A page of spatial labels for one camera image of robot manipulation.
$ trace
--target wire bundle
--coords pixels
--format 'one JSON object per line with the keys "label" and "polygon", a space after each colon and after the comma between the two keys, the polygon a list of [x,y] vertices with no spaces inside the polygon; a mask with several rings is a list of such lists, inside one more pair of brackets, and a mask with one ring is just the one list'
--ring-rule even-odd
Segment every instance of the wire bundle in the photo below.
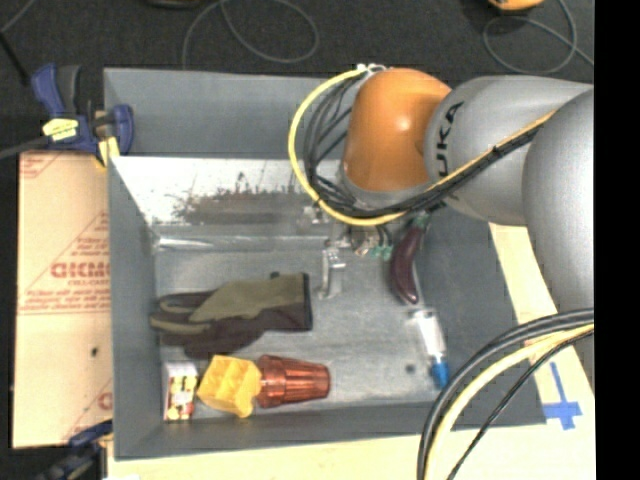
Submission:
{"label": "wire bundle", "polygon": [[[383,208],[365,208],[358,205],[352,194],[322,178],[317,173],[317,166],[346,136],[341,133],[323,153],[318,153],[319,145],[329,133],[344,119],[351,109],[340,113],[344,94],[354,83],[373,72],[372,67],[358,66],[356,69],[337,75],[313,90],[296,111],[289,129],[288,153],[292,169],[303,189],[317,205],[333,218],[354,226],[378,226],[402,217],[411,212],[433,212],[443,205],[443,200],[450,193],[458,190],[471,178],[478,175],[494,162],[528,144],[533,140],[542,125],[555,113],[551,111],[534,122],[528,124],[512,135],[487,150],[485,153],[462,165],[448,176],[440,179],[421,194],[411,197],[392,206]],[[296,155],[296,138],[298,127],[305,112],[312,103],[327,92],[320,100],[306,127],[303,144],[304,172],[298,165]]]}
{"label": "wire bundle", "polygon": [[434,463],[438,457],[443,435],[453,428],[464,407],[483,387],[499,374],[525,359],[536,358],[480,427],[465,453],[449,472],[447,480],[455,477],[464,460],[487,432],[489,426],[533,373],[551,356],[593,333],[593,308],[573,310],[514,327],[478,351],[458,370],[432,406],[420,440],[418,480],[434,478]]}

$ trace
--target table surface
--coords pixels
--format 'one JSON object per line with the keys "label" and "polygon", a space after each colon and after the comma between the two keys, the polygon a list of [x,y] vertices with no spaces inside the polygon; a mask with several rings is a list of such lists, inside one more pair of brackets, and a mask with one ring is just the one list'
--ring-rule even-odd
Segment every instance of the table surface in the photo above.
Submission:
{"label": "table surface", "polygon": [[[555,313],[526,228],[490,228],[519,322]],[[595,397],[575,351],[560,352],[535,379],[546,424],[491,429],[456,478],[595,478]],[[551,415],[553,407],[561,410]],[[436,473],[446,474],[474,435],[475,430],[449,433]],[[419,439],[381,437],[127,461],[115,460],[113,443],[105,444],[109,478],[195,480],[209,479],[215,471],[221,479],[411,479],[416,475]]]}

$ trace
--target work glove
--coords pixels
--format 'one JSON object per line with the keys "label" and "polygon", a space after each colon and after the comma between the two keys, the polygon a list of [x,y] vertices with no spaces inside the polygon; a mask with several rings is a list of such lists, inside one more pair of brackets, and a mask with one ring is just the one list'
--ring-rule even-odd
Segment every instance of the work glove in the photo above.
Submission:
{"label": "work glove", "polygon": [[209,292],[165,295],[158,303],[160,310],[149,323],[159,332],[160,344],[183,347],[194,359],[231,354],[267,330],[312,328],[305,273],[231,281]]}

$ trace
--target kuka logo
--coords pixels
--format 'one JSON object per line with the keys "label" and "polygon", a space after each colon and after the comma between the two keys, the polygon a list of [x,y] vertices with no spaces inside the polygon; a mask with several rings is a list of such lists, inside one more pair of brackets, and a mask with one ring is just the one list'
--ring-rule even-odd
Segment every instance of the kuka logo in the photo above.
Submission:
{"label": "kuka logo", "polygon": [[436,148],[438,149],[436,160],[440,166],[438,174],[441,178],[449,175],[449,165],[447,162],[447,148],[449,147],[449,143],[447,142],[447,137],[449,136],[449,133],[451,133],[451,127],[453,126],[453,119],[456,112],[463,104],[464,101],[461,101],[460,103],[456,103],[449,107],[449,110],[447,110],[447,113],[444,116],[447,122],[443,123],[438,131],[439,140],[436,143]]}
{"label": "kuka logo", "polygon": [[60,262],[51,265],[50,273],[58,279],[76,278],[76,277],[107,277],[109,276],[109,263],[99,261],[97,263],[91,261],[84,262]]}

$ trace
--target blue clamp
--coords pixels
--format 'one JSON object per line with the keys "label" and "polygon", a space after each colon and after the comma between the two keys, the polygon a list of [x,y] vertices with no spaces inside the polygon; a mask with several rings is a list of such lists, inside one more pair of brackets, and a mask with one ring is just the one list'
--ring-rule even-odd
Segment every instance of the blue clamp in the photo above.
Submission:
{"label": "blue clamp", "polygon": [[64,138],[48,136],[47,148],[58,150],[79,150],[95,155],[105,162],[100,151],[102,139],[96,136],[97,126],[108,124],[114,127],[114,134],[120,153],[131,149],[134,137],[133,110],[129,105],[116,105],[104,118],[89,121],[90,116],[78,114],[75,106],[76,80],[80,66],[46,64],[31,77],[31,87],[36,99],[45,107],[51,120],[72,119],[77,123]]}
{"label": "blue clamp", "polygon": [[47,471],[39,473],[32,480],[71,480],[78,478],[96,461],[103,450],[98,439],[113,432],[111,420],[98,423],[69,439],[71,452],[53,464]]}

